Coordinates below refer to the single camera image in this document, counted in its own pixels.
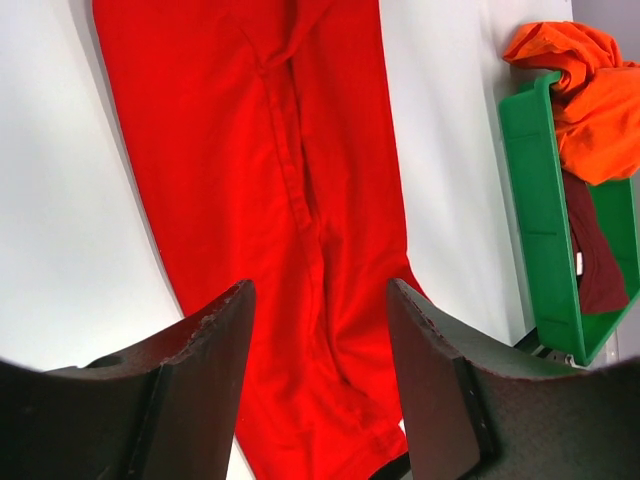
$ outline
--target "dark red garment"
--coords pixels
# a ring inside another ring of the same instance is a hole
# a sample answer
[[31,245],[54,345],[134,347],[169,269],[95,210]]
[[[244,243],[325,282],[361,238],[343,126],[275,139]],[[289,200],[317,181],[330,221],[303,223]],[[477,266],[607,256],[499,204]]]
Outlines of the dark red garment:
[[598,225],[589,187],[583,180],[564,170],[562,181],[574,258],[577,252],[582,252],[584,263],[578,288],[580,309],[587,315],[621,310],[629,305],[629,296],[624,287],[622,271]]
[[367,478],[406,450],[386,282],[417,287],[377,1],[94,0],[94,16],[184,313],[256,282],[236,431],[255,475]]

